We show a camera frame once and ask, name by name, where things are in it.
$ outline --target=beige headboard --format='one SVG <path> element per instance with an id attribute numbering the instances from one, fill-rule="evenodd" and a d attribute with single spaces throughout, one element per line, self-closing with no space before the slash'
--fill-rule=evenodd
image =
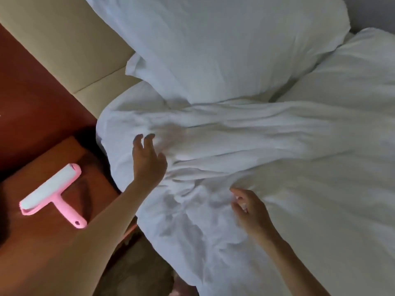
<path id="1" fill-rule="evenodd" d="M 139 82 L 134 51 L 85 0 L 0 0 L 0 24 L 96 117 Z"/>

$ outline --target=hand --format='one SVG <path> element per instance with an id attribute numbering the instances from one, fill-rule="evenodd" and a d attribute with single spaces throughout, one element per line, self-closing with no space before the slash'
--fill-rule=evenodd
<path id="1" fill-rule="evenodd" d="M 251 190 L 231 188 L 236 200 L 232 203 L 232 209 L 239 219 L 240 225 L 252 236 L 262 247 L 281 239 L 275 229 L 265 204 Z"/>
<path id="2" fill-rule="evenodd" d="M 155 134 L 149 134 L 144 138 L 144 147 L 141 144 L 143 134 L 137 135 L 133 140 L 133 170 L 134 179 L 147 184 L 155 185 L 161 182 L 167 169 L 167 161 L 164 154 L 156 155 L 153 139 Z"/>

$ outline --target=forearm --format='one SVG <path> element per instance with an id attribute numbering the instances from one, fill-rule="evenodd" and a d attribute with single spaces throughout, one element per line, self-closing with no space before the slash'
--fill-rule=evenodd
<path id="1" fill-rule="evenodd" d="M 25 285 L 24 294 L 92 295 L 114 249 L 154 187 L 143 182 L 132 182 L 124 193 L 77 234 L 71 245 Z"/>
<path id="2" fill-rule="evenodd" d="M 280 235 L 269 242 L 261 239 L 259 243 L 280 271 L 293 296 L 330 296 Z"/>

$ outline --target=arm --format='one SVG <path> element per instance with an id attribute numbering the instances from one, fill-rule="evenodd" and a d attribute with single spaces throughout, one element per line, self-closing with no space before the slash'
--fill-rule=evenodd
<path id="1" fill-rule="evenodd" d="M 153 134 L 133 142 L 134 180 L 116 200 L 81 230 L 72 244 L 52 259 L 15 295 L 90 296 L 108 260 L 120 242 L 137 209 L 163 179 L 167 162 L 156 155 Z"/>
<path id="2" fill-rule="evenodd" d="M 250 190 L 231 188 L 232 208 L 247 233 L 265 250 L 293 296 L 330 296 L 285 242 L 270 220 L 262 201 Z"/>

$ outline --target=white bedsheet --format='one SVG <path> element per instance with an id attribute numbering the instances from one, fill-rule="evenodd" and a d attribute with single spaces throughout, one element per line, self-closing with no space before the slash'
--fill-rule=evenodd
<path id="1" fill-rule="evenodd" d="M 170 110 L 149 84 L 138 85 L 104 110 L 99 141 L 124 190 L 133 180 L 133 138 L 156 133 L 169 168 L 138 223 L 201 296 L 289 295 L 238 227 L 231 185 L 264 200 L 332 295 L 395 294 L 395 119 L 310 102 Z"/>

